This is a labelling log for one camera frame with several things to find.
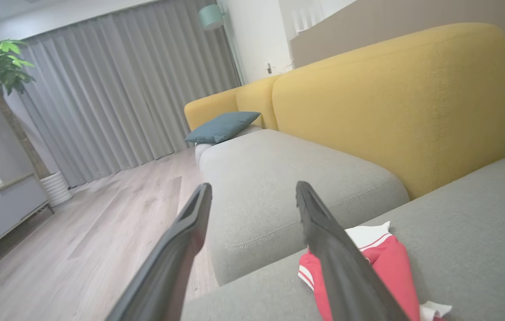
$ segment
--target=gray curtain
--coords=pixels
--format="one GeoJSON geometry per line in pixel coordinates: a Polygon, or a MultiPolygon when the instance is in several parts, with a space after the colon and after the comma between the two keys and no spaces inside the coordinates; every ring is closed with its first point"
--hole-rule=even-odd
{"type": "Polygon", "coordinates": [[[71,186],[187,148],[185,104],[239,85],[214,0],[161,0],[27,40],[21,96],[71,186]]]}

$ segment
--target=power outlet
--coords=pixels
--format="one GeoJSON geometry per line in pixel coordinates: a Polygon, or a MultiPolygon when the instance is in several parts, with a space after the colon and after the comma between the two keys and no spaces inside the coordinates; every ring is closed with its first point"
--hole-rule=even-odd
{"type": "Polygon", "coordinates": [[[273,66],[270,64],[270,61],[265,62],[265,69],[269,75],[273,73],[273,66]]]}

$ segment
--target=yellow sofa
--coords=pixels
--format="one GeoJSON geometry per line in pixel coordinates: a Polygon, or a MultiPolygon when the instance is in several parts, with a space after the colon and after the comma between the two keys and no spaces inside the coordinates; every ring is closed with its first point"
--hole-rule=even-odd
{"type": "Polygon", "coordinates": [[[505,32],[436,27],[185,107],[192,130],[230,111],[376,163],[414,199],[505,157],[505,32]]]}

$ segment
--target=red garment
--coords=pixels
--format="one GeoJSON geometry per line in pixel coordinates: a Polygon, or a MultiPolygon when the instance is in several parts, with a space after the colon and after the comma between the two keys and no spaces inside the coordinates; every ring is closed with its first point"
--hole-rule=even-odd
{"type": "MultiPolygon", "coordinates": [[[[401,305],[409,319],[420,321],[419,302],[405,246],[397,241],[395,236],[390,235],[376,246],[362,248],[365,248],[362,254],[368,258],[379,278],[401,305]]],[[[299,276],[305,282],[310,283],[314,289],[316,305],[322,318],[324,321],[332,321],[332,312],[324,286],[320,260],[308,250],[308,253],[300,258],[300,266],[299,276]]]]}

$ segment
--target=gray seat cushion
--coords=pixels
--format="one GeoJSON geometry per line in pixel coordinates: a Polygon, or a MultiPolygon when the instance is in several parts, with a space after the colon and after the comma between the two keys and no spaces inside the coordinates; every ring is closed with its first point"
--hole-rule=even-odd
{"type": "Polygon", "coordinates": [[[207,246],[220,285],[304,247],[295,199],[299,180],[312,184],[344,228],[409,201],[389,171],[274,130],[212,146],[199,167],[212,185],[207,246]]]}
{"type": "MultiPolygon", "coordinates": [[[[237,137],[241,137],[241,136],[244,136],[244,135],[247,135],[247,134],[250,134],[252,132],[258,132],[259,130],[262,130],[262,127],[261,126],[257,126],[257,125],[254,125],[254,124],[250,124],[249,126],[247,126],[244,130],[241,130],[240,132],[238,132],[234,138],[237,138],[237,137]]],[[[197,144],[195,145],[195,162],[197,162],[197,164],[199,163],[199,161],[201,160],[201,155],[209,148],[211,148],[212,146],[214,146],[214,144],[197,144]]]]}
{"type": "MultiPolygon", "coordinates": [[[[447,321],[505,320],[505,159],[381,215],[405,244],[420,302],[447,321]]],[[[186,304],[183,320],[320,320],[297,277],[304,250],[186,304]]]]}

